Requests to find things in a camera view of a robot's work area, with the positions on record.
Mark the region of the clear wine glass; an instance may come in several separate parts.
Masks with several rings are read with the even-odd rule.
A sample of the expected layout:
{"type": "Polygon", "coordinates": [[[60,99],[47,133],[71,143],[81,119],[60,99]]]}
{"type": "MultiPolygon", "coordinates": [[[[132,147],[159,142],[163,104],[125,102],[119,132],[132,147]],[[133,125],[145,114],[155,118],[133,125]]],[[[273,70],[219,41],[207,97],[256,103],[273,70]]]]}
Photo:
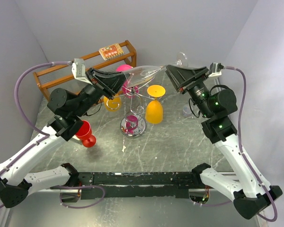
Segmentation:
{"type": "MultiPolygon", "coordinates": [[[[154,77],[158,73],[164,71],[168,65],[169,64],[163,66],[145,65],[145,66],[138,66],[130,70],[126,70],[124,71],[124,74],[126,76],[126,81],[124,85],[128,88],[132,88],[146,84],[150,82],[152,79],[154,79],[154,77]]],[[[187,68],[188,67],[187,56],[183,52],[179,52],[177,54],[177,60],[174,63],[171,63],[170,65],[187,68]]]]}

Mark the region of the pink wine glass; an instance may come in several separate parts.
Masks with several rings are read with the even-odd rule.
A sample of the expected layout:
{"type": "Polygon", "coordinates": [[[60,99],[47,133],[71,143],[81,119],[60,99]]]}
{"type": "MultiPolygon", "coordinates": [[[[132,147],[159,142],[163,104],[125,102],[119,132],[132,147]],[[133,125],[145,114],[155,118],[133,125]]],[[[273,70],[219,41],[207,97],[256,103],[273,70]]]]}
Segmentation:
{"type": "MultiPolygon", "coordinates": [[[[122,72],[122,71],[127,71],[132,69],[133,67],[128,65],[128,64],[123,64],[117,67],[116,71],[117,72],[122,72]]],[[[125,94],[126,97],[131,98],[133,97],[134,94],[139,93],[139,89],[137,86],[134,87],[134,92],[132,92],[132,88],[128,86],[128,80],[124,82],[122,85],[122,92],[125,94]]]]}

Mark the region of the orange wine glass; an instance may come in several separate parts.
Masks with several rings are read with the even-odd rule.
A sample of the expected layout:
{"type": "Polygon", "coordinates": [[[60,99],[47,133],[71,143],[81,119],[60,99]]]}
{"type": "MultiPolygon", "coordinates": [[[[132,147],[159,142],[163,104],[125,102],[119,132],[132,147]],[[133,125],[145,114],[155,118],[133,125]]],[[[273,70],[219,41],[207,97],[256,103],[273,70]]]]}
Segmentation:
{"type": "Polygon", "coordinates": [[[113,99],[108,99],[106,96],[104,96],[103,103],[105,105],[105,108],[110,112],[118,111],[122,105],[119,95],[115,95],[113,99]]]}
{"type": "Polygon", "coordinates": [[[146,107],[146,121],[151,124],[159,124],[163,121],[164,113],[163,106],[159,102],[159,98],[165,95],[166,90],[161,85],[151,85],[150,87],[148,87],[147,93],[154,99],[149,102],[146,107]]]}

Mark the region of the red plastic cup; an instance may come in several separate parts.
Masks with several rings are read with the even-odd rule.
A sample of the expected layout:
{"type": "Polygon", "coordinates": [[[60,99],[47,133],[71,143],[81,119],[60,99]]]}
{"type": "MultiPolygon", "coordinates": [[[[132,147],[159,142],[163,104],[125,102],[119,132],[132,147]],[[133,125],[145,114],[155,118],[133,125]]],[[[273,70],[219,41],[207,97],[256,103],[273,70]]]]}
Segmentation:
{"type": "Polygon", "coordinates": [[[91,148],[96,144],[97,139],[92,134],[92,128],[91,128],[90,123],[85,120],[83,120],[82,122],[83,122],[83,125],[78,130],[78,132],[75,134],[75,136],[81,141],[84,147],[91,148]]]}

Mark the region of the orange wine glass front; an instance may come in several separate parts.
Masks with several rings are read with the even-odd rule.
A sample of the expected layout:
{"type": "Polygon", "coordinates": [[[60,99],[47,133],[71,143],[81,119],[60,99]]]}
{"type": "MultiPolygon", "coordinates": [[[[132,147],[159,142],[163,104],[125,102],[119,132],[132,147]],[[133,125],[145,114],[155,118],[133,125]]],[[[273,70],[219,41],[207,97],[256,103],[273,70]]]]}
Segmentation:
{"type": "Polygon", "coordinates": [[[147,93],[154,99],[149,102],[146,107],[146,121],[151,124],[159,124],[163,121],[164,113],[163,106],[159,102],[159,98],[165,95],[166,90],[161,85],[151,85],[150,87],[148,87],[147,93]]]}

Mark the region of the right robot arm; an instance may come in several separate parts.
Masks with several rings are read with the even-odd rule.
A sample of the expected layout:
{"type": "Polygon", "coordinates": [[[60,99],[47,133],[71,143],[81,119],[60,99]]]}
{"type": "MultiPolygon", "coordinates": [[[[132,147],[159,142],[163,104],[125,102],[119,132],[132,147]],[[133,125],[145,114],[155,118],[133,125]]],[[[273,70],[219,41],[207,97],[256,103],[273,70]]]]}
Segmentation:
{"type": "Polygon", "coordinates": [[[235,93],[226,85],[218,85],[220,91],[215,94],[208,89],[204,81],[218,77],[222,70],[240,69],[212,63],[209,68],[182,68],[167,65],[165,73],[177,92],[190,95],[189,102],[197,106],[205,121],[201,123],[205,136],[224,155],[238,181],[233,181],[203,163],[192,169],[191,182],[196,188],[204,185],[216,189],[233,202],[237,212],[245,219],[259,215],[269,205],[273,207],[277,219],[275,200],[282,194],[278,185],[271,183],[261,174],[242,145],[241,126],[235,126],[229,115],[243,107],[237,107],[235,93]]]}

